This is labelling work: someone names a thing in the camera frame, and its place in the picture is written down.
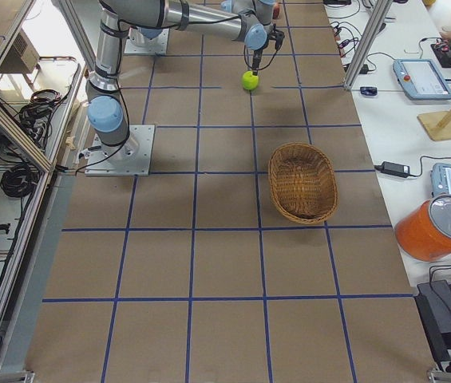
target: basket rim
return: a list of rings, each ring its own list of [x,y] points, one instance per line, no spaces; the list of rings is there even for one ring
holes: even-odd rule
[[[333,205],[327,213],[325,213],[317,218],[301,218],[301,217],[298,217],[297,215],[290,213],[280,204],[278,195],[275,193],[275,185],[274,185],[274,181],[273,181],[273,176],[274,176],[273,159],[278,153],[280,153],[284,150],[287,150],[288,148],[293,148],[293,147],[302,147],[302,148],[310,149],[314,152],[317,152],[324,159],[326,167],[328,168],[328,170],[330,171],[330,174],[332,175],[331,179],[332,179],[332,188],[333,188],[333,194],[334,194]],[[318,148],[314,145],[307,144],[304,142],[290,142],[290,143],[279,146],[271,154],[270,160],[268,162],[267,176],[268,176],[268,181],[270,184],[271,201],[273,202],[273,204],[275,205],[276,209],[279,211],[280,214],[282,214],[284,217],[286,217],[287,219],[289,219],[293,222],[307,224],[307,225],[321,223],[321,222],[324,222],[327,219],[329,219],[337,210],[338,188],[337,188],[337,180],[335,179],[335,171],[334,171],[333,167],[331,166],[331,161],[328,158],[328,156],[320,148]]]

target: black plug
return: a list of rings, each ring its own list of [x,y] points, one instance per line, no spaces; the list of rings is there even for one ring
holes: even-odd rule
[[[378,172],[401,178],[408,178],[411,176],[408,165],[395,164],[393,162],[383,161],[381,165],[374,165],[374,169]]]

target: robotic arm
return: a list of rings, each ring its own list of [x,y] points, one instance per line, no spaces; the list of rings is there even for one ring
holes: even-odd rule
[[[126,159],[135,150],[129,142],[129,122],[122,112],[117,83],[129,28],[137,28],[147,38],[172,28],[243,42],[254,51],[251,71],[255,76],[269,41],[275,41],[277,51],[283,42],[283,32],[272,23],[275,0],[225,0],[223,10],[186,0],[99,1],[103,8],[101,31],[95,69],[87,84],[88,115],[101,140],[103,153],[105,156],[112,153],[114,161]]]

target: blue joint cap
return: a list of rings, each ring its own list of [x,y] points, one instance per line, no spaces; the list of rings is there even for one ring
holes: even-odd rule
[[[99,96],[90,101],[87,117],[98,132],[114,132],[121,126],[122,107],[110,96]]]
[[[153,39],[157,38],[163,30],[153,30],[151,28],[140,28],[140,32],[145,38]]]
[[[262,24],[255,24],[247,32],[247,36],[244,38],[244,45],[252,50],[261,49],[266,44],[266,40],[267,33]]]
[[[224,0],[222,1],[222,3],[220,4],[222,10],[224,10],[225,12],[232,12],[232,0]]]

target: green ball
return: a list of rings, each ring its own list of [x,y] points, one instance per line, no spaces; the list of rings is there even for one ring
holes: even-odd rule
[[[259,86],[259,76],[255,75],[251,70],[243,73],[241,84],[245,90],[254,90]]]

